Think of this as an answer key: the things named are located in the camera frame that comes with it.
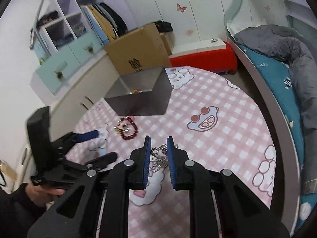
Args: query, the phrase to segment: red storage box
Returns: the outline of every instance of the red storage box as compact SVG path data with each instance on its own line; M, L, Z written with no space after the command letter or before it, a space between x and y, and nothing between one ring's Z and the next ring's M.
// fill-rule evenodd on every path
M192 66L195 68L219 73L237 71L237 58L227 42L226 49L200 52L171 58L172 67Z

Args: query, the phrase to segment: white bed frame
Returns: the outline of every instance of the white bed frame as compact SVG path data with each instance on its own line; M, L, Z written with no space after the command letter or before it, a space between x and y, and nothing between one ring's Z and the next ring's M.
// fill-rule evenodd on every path
M265 83L259 71L256 69L248 56L240 49L240 47L238 47L231 39L228 39L228 42L232 50L239 57L253 78L272 117L281 147L284 168L285 195L282 222L290 232L290 235L292 235L294 233L298 218L301 186L300 167L293 137L291 135L288 122L286 121L277 100L275 99L270 88Z

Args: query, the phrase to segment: blue bedsheet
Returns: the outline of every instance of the blue bedsheet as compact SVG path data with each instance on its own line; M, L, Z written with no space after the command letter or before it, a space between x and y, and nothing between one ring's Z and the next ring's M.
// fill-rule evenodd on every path
M299 104L295 91L291 87L291 79L288 65L273 58L261 55L245 46L238 45L250 58L258 69L266 84L274 94L286 119L289 122L290 131L293 136L297 151L298 161L302 169L304 163L304 139L301 129L301 118ZM297 221L296 230L304 223L303 217L308 215L317 202L317 193L301 195L302 213Z

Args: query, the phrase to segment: floor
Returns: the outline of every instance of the floor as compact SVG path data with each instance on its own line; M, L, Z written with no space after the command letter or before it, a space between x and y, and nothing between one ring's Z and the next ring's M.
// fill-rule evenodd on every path
M266 104L256 87L252 77L244 67L243 63L238 59L238 71L235 74L224 74L223 77L231 81L233 84L241 88L246 94L248 94L253 101L259 106L262 115L266 121L267 127L270 131L275 150L277 153L277 162L275 170L274 189L271 203L271 211L280 219L282 217L284 207L284 171L283 161L281 156L281 149L277 139L276 131L272 122L270 113L266 107Z

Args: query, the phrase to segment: butterfly sticker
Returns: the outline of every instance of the butterfly sticker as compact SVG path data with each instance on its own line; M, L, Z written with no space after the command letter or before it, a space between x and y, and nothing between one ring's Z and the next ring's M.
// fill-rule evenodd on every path
M181 7L179 3L177 4L178 11L184 12L186 9L187 9L187 6Z

